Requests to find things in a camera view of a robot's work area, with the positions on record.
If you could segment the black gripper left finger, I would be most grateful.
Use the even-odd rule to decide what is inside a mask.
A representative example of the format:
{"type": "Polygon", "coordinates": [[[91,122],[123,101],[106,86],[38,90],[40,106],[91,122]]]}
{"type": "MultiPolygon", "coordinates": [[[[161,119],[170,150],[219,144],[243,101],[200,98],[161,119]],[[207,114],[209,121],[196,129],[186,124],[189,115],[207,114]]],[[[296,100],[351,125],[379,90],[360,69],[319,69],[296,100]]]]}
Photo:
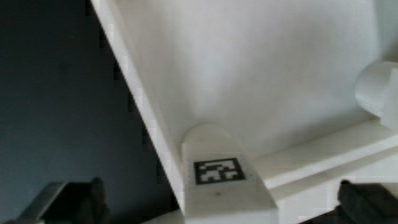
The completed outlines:
{"type": "Polygon", "coordinates": [[[106,199],[100,178],[90,182],[52,182],[22,212],[19,221],[24,224],[111,224],[106,199]]]}

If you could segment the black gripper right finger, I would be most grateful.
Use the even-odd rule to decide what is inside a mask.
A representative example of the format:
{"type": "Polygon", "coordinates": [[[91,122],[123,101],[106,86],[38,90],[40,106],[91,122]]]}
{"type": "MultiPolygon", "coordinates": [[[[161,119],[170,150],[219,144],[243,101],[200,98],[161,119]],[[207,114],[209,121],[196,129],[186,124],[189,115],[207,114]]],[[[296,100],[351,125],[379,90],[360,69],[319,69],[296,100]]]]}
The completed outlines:
{"type": "Polygon", "coordinates": [[[340,205],[301,224],[398,224],[398,197],[381,183],[342,181],[340,205]]]}

